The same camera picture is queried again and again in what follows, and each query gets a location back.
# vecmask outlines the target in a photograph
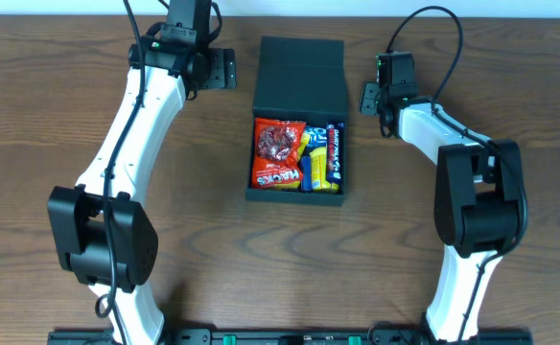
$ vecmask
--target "white plastic casing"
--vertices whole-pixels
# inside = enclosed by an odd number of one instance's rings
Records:
[[[450,117],[444,109],[436,106],[438,112],[459,128],[465,126]],[[450,128],[432,114],[430,103],[411,105],[400,111],[398,134],[406,142],[421,150],[437,165],[438,148],[446,145],[462,144],[466,146],[478,145]],[[474,133],[479,139],[488,141],[489,138]],[[444,262],[440,273],[440,280],[432,304],[427,308],[427,320],[433,336],[437,340],[456,342],[459,337],[463,314],[467,311],[472,291],[478,277],[478,265],[495,251],[473,253],[468,259],[461,258],[452,246],[444,247]],[[470,318],[463,333],[463,340],[478,334],[478,311],[484,298],[484,292],[493,273],[493,269],[502,258],[492,261],[486,270],[470,313]]]
[[[135,105],[139,82],[140,71],[131,69],[128,72],[125,97],[114,123],[99,153],[76,183],[76,185],[85,185],[87,193],[103,195],[107,161]],[[164,69],[146,67],[146,93],[143,106],[140,107],[117,156],[113,171],[114,178],[111,180],[108,193],[110,197],[126,192],[130,195],[130,200],[145,205],[146,190],[156,155],[170,124],[185,101],[182,77],[169,76]],[[90,289],[98,296],[109,292],[109,286],[102,284],[90,286]],[[124,293],[118,289],[116,306],[128,345],[156,344],[163,330],[164,316],[154,303],[150,281],[136,287],[133,293]],[[113,312],[109,317],[114,326],[114,340],[121,343]]]
[[[90,286],[90,289],[99,297],[109,293],[109,286],[103,284],[95,284]],[[158,342],[163,331],[165,317],[154,303],[150,281],[135,287],[132,293],[124,293],[118,289],[116,306],[125,332],[126,344],[153,345]],[[114,327],[114,341],[122,344],[115,317],[113,312],[109,315]]]
[[[104,192],[107,161],[135,105],[135,98],[139,93],[139,78],[138,69],[128,72],[127,90],[114,123],[95,160],[76,183],[86,185],[87,193],[101,196]],[[144,105],[139,109],[120,149],[113,171],[115,177],[109,188],[110,197],[126,192],[131,200],[138,201],[142,207],[146,203],[148,180],[156,155],[167,129],[186,100],[182,77],[169,76],[167,70],[161,68],[146,67],[146,88]]]
[[[437,291],[433,302],[427,308],[427,321],[437,340],[457,341],[463,314],[468,309],[478,277],[478,266],[484,259],[495,254],[496,251],[484,251],[473,253],[468,259],[463,259],[452,246],[444,246],[444,261]],[[493,269],[501,260],[502,258],[498,258],[486,266],[462,340],[478,334],[478,311]]]

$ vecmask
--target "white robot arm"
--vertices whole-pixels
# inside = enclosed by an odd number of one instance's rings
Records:
[[[220,25],[209,33],[211,8]],[[233,51],[208,48],[221,27],[218,6],[210,0],[171,2],[167,22],[153,25],[140,38],[141,48],[131,46],[125,96],[99,153],[75,189],[56,187],[48,201],[62,268],[89,285],[100,297],[98,303],[106,308],[112,279],[117,282],[112,301],[116,312],[114,308],[107,311],[117,343],[153,345],[163,330],[164,317],[154,303],[148,280],[158,238],[143,211],[146,190],[167,130],[187,95],[192,92],[196,97],[199,90],[235,88],[237,84]],[[139,49],[144,63],[136,54]],[[141,85],[145,89],[140,106]],[[121,136],[124,140],[118,144]],[[106,186],[105,172],[112,153],[117,155]],[[107,228],[94,220],[105,202],[111,204],[110,215],[105,215],[109,220],[105,221],[114,229],[115,249],[103,236]],[[112,250],[115,273],[110,271],[108,260]]]
[[[377,60],[378,80],[364,85],[362,113],[380,116],[384,137],[414,145],[437,166],[434,218],[444,261],[424,321],[436,341],[466,341],[478,335],[478,310],[495,266],[525,231],[519,148],[474,133],[435,99],[418,97],[410,53]],[[479,183],[495,190],[477,193]]]
[[[139,93],[139,74],[138,69],[131,69],[128,72],[127,90],[118,115],[99,153],[78,178],[76,185],[85,186],[84,191],[88,194],[101,196],[104,192],[107,159],[135,105],[135,98]],[[143,101],[145,106],[139,109],[132,125],[134,130],[129,131],[118,154],[113,170],[114,177],[109,188],[111,197],[118,197],[119,193],[127,193],[130,195],[130,200],[139,202],[142,207],[146,203],[146,189],[156,155],[172,120],[186,102],[181,76],[170,76],[167,70],[156,67],[146,67],[146,76]],[[109,293],[109,286],[104,284],[90,285],[90,289],[99,297]],[[131,293],[118,290],[116,305],[124,326],[127,344],[156,344],[163,330],[164,317],[154,303],[150,281],[135,287]],[[109,316],[114,330],[118,330],[115,317],[113,313]],[[113,337],[116,342],[122,342],[118,332],[114,332]]]

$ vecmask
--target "box lid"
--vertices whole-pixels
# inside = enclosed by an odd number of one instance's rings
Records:
[[[256,117],[302,120],[321,127],[346,121],[344,43],[264,36],[253,112]]]

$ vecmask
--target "wooden table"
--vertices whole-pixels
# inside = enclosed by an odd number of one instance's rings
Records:
[[[159,17],[138,18],[148,28]],[[168,324],[368,328],[418,323],[442,260],[435,166],[359,114],[401,18],[225,18],[216,46],[237,53],[239,87],[201,93],[170,128],[147,213],[160,239],[152,288]],[[465,19],[461,61],[442,94],[450,114],[522,147],[523,244],[497,268],[482,327],[529,327],[560,344],[560,20]],[[246,202],[261,35],[343,39],[351,102],[349,197],[341,208]],[[0,16],[0,343],[40,344],[54,328],[100,328],[95,297],[58,266],[46,213],[73,186],[123,97],[133,38],[125,16]],[[417,19],[396,42],[431,94],[455,27]]]

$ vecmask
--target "black box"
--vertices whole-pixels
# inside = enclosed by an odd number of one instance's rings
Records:
[[[341,183],[337,194],[300,193],[251,188],[254,161],[254,129],[250,171],[245,198],[325,206],[339,206],[346,197],[346,132],[348,89],[344,78],[344,43],[337,40],[264,36],[257,86],[252,106],[254,117],[305,121],[326,127],[344,123],[340,133]]]

